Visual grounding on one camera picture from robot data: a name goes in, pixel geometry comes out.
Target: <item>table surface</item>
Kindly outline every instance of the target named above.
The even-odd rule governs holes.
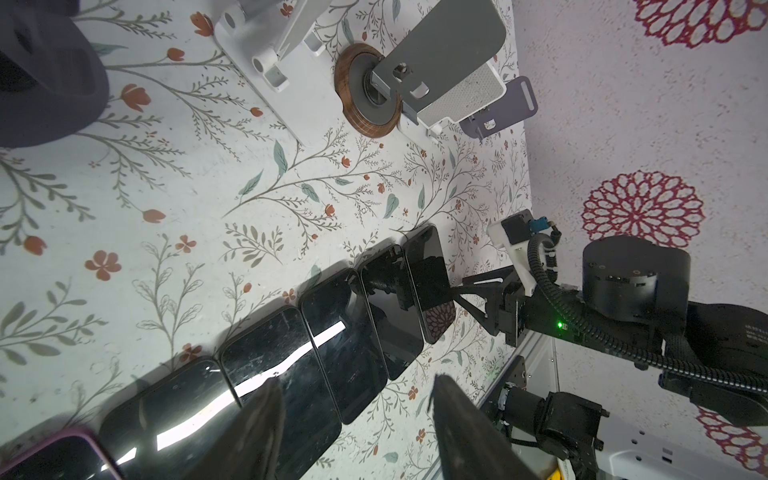
[[[435,3],[337,0],[318,32],[334,58],[352,40],[386,54]],[[497,3],[508,38],[493,62],[512,79],[511,2]],[[0,149],[2,461],[65,426],[97,429],[318,275],[424,223],[453,284],[508,264],[485,227],[531,206],[521,124],[482,144],[450,127],[421,151],[339,116],[324,148],[302,150],[218,49],[208,18],[225,7],[84,2],[75,21],[108,70],[108,109],[65,139]],[[437,458],[433,376],[479,399],[510,353],[459,309],[306,477],[419,478]]]

